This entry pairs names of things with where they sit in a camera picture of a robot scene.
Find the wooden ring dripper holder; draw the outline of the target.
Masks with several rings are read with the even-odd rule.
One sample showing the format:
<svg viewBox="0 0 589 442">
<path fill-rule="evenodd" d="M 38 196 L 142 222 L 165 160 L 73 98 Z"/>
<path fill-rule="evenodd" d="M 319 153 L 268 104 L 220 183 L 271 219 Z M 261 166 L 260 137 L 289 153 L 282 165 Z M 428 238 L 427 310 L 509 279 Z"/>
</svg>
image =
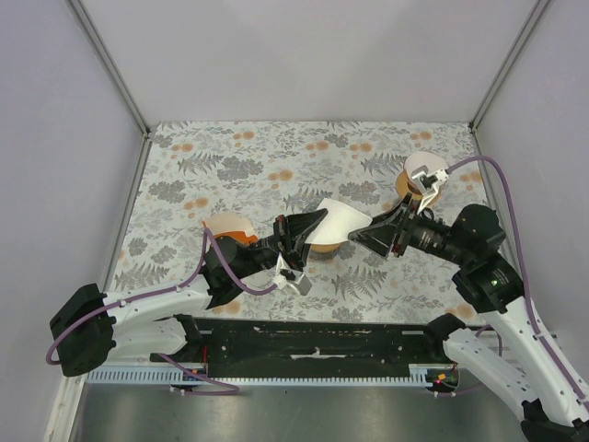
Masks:
<svg viewBox="0 0 589 442">
<path fill-rule="evenodd" d="M 415 201 L 420 202 L 423 198 L 420 189 L 410 180 L 406 171 L 398 175 L 395 186 L 400 198 L 404 198 L 408 193 Z"/>
</svg>

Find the orange coffee filter box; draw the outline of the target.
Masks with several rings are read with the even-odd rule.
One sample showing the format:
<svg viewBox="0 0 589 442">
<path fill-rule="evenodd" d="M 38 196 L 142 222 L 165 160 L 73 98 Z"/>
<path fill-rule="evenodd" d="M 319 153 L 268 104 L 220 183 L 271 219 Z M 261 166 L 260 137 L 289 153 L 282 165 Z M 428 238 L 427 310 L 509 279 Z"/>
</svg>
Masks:
<svg viewBox="0 0 589 442">
<path fill-rule="evenodd" d="M 204 219 L 202 224 L 212 232 L 215 239 L 228 237 L 244 245 L 259 239 L 250 220 L 233 212 L 212 215 Z"/>
</svg>

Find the white paper coffee filter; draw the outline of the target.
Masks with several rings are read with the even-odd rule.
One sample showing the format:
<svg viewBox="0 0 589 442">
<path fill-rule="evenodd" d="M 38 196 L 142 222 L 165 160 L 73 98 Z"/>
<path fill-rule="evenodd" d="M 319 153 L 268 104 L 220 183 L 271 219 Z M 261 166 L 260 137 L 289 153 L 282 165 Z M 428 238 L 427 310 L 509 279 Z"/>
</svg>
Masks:
<svg viewBox="0 0 589 442">
<path fill-rule="evenodd" d="M 404 169 L 408 175 L 421 167 L 426 167 L 429 172 L 438 169 L 448 169 L 448 164 L 443 157 L 429 151 L 418 151 L 410 154 L 404 162 Z"/>
</svg>

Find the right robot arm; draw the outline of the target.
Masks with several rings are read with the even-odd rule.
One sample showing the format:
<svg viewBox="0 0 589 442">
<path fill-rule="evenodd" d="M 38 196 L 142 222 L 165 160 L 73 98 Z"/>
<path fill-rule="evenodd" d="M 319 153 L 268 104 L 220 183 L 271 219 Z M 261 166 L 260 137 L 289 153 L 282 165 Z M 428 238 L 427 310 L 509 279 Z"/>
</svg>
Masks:
<svg viewBox="0 0 589 442">
<path fill-rule="evenodd" d="M 470 371 L 510 408 L 527 440 L 587 440 L 588 386 L 556 348 L 534 306 L 526 304 L 522 278 L 498 252 L 505 233 L 495 212 L 470 204 L 448 226 L 419 215 L 418 206 L 406 196 L 349 238 L 382 257 L 401 256 L 413 247 L 457 265 L 456 291 L 499 334 L 519 365 L 486 348 L 449 315 L 427 324 L 423 355 L 435 363 L 449 358 Z"/>
</svg>

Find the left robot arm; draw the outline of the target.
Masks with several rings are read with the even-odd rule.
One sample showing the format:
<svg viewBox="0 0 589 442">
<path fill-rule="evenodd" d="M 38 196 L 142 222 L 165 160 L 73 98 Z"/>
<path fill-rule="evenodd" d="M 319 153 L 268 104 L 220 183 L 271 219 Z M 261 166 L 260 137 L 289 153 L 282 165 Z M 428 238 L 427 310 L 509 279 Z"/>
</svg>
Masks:
<svg viewBox="0 0 589 442">
<path fill-rule="evenodd" d="M 76 377 L 109 360 L 172 355 L 195 360 L 202 353 L 202 338 L 192 320 L 204 311 L 242 294 L 264 297 L 280 290 L 303 295 L 310 290 L 306 258 L 328 215 L 326 208 L 278 215 L 265 238 L 235 213 L 209 217 L 197 266 L 184 278 L 132 291 L 103 292 L 95 284 L 78 288 L 50 321 L 47 364 Z"/>
</svg>

